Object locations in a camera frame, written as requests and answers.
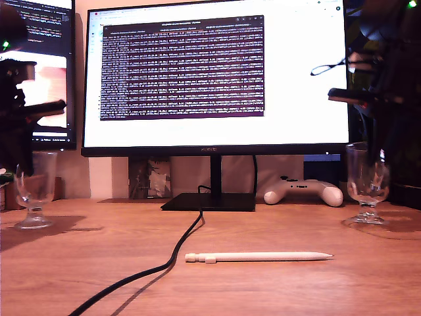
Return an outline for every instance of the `white screen background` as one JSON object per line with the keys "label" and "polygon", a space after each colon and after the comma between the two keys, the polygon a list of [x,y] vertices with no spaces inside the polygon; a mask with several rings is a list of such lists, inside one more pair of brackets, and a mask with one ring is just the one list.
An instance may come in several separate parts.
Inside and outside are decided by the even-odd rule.
{"label": "white screen background", "polygon": [[[104,25],[264,15],[263,117],[100,121]],[[328,101],[346,88],[344,66],[314,67],[345,56],[341,1],[244,0],[98,11],[88,30],[84,147],[212,146],[348,142],[347,105]]]}

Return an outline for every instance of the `wooden desk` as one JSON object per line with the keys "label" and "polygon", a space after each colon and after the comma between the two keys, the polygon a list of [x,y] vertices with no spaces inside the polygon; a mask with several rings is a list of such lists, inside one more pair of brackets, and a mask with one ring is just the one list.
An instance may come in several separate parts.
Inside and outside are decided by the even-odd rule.
{"label": "wooden desk", "polygon": [[[165,263],[197,212],[62,200],[55,226],[21,232],[1,214],[1,314],[68,315],[108,285]],[[205,213],[166,275],[137,280],[84,315],[420,315],[421,213],[379,205],[389,227],[341,224],[357,205],[257,205]],[[321,251],[314,262],[185,263],[186,253]]]}

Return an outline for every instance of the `game controller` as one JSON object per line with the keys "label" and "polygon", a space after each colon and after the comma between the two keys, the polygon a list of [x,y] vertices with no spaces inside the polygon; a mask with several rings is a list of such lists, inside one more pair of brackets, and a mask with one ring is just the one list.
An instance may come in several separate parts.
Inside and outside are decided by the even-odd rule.
{"label": "game controller", "polygon": [[318,180],[296,180],[281,177],[282,180],[269,187],[263,196],[266,204],[277,204],[288,193],[317,194],[326,204],[337,207],[343,202],[342,191],[333,184]]}

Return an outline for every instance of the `wine glass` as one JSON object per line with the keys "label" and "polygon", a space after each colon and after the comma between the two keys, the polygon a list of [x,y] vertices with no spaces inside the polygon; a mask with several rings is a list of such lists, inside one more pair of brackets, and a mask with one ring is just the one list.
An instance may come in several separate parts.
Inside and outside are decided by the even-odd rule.
{"label": "wine glass", "polygon": [[53,200],[57,153],[35,151],[32,160],[33,175],[26,175],[18,165],[14,176],[16,201],[28,209],[26,218],[15,225],[19,229],[37,229],[53,224],[43,216],[42,207]]}
{"label": "wine glass", "polygon": [[376,211],[377,203],[389,193],[390,172],[383,150],[373,165],[368,163],[366,142],[346,146],[348,165],[348,194],[360,203],[360,213],[346,222],[386,224]]}

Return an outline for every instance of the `glass base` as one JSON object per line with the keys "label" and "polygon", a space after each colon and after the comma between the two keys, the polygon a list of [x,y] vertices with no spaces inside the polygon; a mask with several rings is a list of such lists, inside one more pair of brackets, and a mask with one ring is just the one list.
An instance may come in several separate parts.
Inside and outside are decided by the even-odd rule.
{"label": "glass base", "polygon": [[43,216],[42,208],[36,207],[29,209],[26,218],[22,222],[15,224],[14,227],[17,229],[39,229],[49,227],[52,224],[52,221]]}
{"label": "glass base", "polygon": [[350,219],[347,219],[345,221],[345,224],[351,224],[351,223],[385,225],[388,222],[377,215],[374,215],[371,213],[362,213],[362,214],[358,214],[357,216],[351,217]]}

